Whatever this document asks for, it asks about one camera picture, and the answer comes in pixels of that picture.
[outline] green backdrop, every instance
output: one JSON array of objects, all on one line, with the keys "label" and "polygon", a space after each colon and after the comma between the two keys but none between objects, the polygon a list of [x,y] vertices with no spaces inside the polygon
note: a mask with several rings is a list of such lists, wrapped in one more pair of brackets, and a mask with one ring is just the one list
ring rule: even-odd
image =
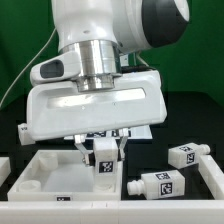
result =
[{"label": "green backdrop", "polygon": [[[175,45],[142,52],[163,77],[163,91],[206,92],[224,106],[224,1],[189,0],[191,22]],[[0,1],[0,97],[54,29],[50,0]],[[57,55],[58,37],[33,65]],[[28,93],[29,71],[5,105]]]}]

